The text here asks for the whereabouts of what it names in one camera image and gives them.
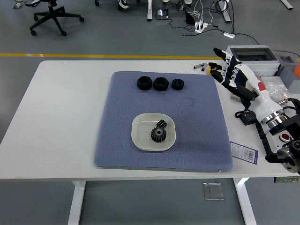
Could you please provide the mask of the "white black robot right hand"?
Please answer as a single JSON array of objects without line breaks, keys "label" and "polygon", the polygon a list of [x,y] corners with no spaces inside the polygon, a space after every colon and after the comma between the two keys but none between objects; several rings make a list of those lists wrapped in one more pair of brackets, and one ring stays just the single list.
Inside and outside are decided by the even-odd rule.
[{"label": "white black robot right hand", "polygon": [[222,58],[223,64],[210,62],[211,76],[232,94],[240,97],[245,108],[255,112],[259,122],[265,124],[272,117],[283,114],[282,106],[270,98],[264,84],[249,66],[226,51],[218,48],[213,51]]}]

